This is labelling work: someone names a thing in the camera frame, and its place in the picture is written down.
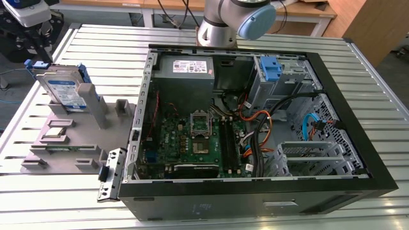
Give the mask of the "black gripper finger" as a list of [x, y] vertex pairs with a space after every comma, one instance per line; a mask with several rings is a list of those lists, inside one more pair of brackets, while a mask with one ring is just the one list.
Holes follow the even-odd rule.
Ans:
[[52, 48], [52, 40], [49, 37], [39, 33], [33, 34], [33, 47], [37, 55], [45, 63], [52, 63], [52, 56], [49, 54]]

